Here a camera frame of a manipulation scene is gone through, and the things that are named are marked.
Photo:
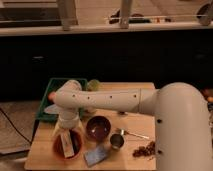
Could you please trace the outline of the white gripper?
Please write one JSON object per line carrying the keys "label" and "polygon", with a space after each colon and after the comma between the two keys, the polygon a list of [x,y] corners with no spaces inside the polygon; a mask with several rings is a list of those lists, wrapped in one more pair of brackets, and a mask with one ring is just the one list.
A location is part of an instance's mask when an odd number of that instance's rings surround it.
{"label": "white gripper", "polygon": [[66,158],[69,158],[74,156],[74,149],[70,132],[65,130],[75,130],[75,131],[83,130],[83,125],[78,114],[67,114],[67,115],[60,114],[54,128],[55,135],[61,133],[60,137],[64,156]]}

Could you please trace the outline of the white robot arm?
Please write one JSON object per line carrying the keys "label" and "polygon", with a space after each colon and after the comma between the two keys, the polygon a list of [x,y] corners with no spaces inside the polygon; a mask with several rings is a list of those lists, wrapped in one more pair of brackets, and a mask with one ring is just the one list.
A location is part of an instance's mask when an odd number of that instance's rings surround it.
{"label": "white robot arm", "polygon": [[210,112],[203,95],[190,84],[94,92],[62,87],[54,103],[61,108],[151,115],[155,118],[157,171],[213,171]]}

